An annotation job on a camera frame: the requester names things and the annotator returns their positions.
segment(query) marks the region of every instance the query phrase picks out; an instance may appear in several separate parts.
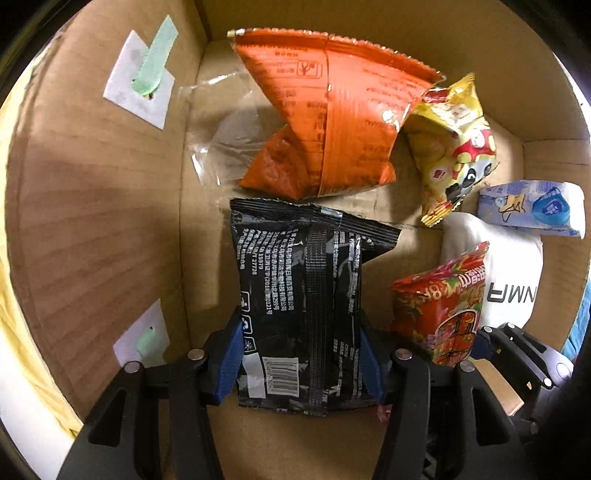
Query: white paper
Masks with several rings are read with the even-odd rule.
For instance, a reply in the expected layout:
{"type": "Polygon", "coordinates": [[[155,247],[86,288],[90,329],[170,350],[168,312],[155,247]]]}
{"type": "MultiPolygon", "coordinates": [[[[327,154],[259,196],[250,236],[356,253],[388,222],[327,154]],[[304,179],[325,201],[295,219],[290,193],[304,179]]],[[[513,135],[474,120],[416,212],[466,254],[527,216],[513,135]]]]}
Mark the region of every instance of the white paper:
{"type": "Polygon", "coordinates": [[[107,80],[103,97],[162,130],[173,91],[174,77],[165,70],[151,100],[131,89],[131,80],[138,73],[147,53],[148,46],[132,30],[107,80]]]}
{"type": "Polygon", "coordinates": [[[142,362],[144,367],[156,367],[164,365],[164,351],[170,345],[164,315],[158,299],[145,313],[127,329],[127,331],[115,342],[113,351],[120,366],[127,362],[136,360],[142,362]],[[151,335],[152,341],[148,352],[144,352],[142,357],[137,350],[138,339],[152,328],[154,333],[151,335]]]}

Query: green tape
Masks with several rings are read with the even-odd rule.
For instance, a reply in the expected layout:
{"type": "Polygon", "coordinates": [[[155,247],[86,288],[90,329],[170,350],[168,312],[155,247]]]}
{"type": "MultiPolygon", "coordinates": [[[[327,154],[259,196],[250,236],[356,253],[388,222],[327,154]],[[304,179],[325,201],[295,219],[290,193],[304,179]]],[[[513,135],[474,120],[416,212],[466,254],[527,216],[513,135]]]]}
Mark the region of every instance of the green tape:
{"type": "Polygon", "coordinates": [[[168,54],[170,54],[177,37],[177,27],[174,26],[173,20],[168,15],[156,32],[142,66],[131,81],[131,88],[134,92],[142,96],[148,96],[158,88],[164,73],[164,66],[168,60],[168,54]]]}
{"type": "Polygon", "coordinates": [[[150,327],[138,338],[138,341],[135,342],[135,349],[142,358],[145,358],[152,353],[152,344],[154,343],[154,340],[156,340],[156,331],[150,327]]]}

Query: clear plastic bag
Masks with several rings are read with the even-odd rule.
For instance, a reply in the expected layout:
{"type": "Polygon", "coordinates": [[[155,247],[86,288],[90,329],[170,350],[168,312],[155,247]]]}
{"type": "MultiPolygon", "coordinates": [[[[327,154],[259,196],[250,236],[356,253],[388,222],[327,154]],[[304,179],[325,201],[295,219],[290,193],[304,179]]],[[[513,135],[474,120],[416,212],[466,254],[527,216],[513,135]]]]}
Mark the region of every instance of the clear plastic bag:
{"type": "Polygon", "coordinates": [[[181,93],[190,103],[186,148],[207,200],[224,207],[267,139],[285,125],[227,42],[210,44],[197,82],[181,93]]]}

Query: red snack bag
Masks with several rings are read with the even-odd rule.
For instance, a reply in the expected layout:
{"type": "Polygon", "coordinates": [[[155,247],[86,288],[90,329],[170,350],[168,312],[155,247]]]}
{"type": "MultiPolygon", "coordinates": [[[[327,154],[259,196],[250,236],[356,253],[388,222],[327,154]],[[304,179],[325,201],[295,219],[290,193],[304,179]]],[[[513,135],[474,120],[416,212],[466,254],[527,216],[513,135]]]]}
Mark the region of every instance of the red snack bag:
{"type": "Polygon", "coordinates": [[[435,270],[395,281],[391,330],[412,339],[437,365],[464,360],[474,343],[485,291],[488,242],[435,270]]]}

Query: black lettering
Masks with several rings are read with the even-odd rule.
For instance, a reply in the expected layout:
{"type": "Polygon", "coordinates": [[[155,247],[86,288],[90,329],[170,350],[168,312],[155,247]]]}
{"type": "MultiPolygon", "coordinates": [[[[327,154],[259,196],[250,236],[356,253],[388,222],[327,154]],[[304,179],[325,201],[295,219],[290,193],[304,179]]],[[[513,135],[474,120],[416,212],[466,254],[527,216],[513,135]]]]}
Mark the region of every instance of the black lettering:
{"type": "Polygon", "coordinates": [[[509,303],[511,303],[513,301],[513,299],[515,298],[515,295],[517,295],[517,303],[519,303],[521,301],[521,298],[523,297],[523,294],[525,292],[525,287],[520,287],[520,286],[511,286],[511,291],[509,292],[509,303]]]}
{"type": "Polygon", "coordinates": [[[486,296],[486,299],[488,301],[494,301],[495,303],[503,303],[505,301],[505,295],[507,294],[507,285],[505,285],[505,289],[503,291],[501,290],[495,290],[495,282],[491,282],[491,285],[488,287],[488,295],[486,296]]]}
{"type": "Polygon", "coordinates": [[[533,293],[531,292],[531,287],[527,287],[527,290],[525,291],[525,298],[523,299],[523,302],[525,303],[525,301],[527,300],[527,296],[529,295],[530,296],[530,300],[533,303],[534,300],[535,300],[535,294],[537,294],[537,293],[538,293],[538,287],[536,287],[534,289],[534,292],[533,293]]]}

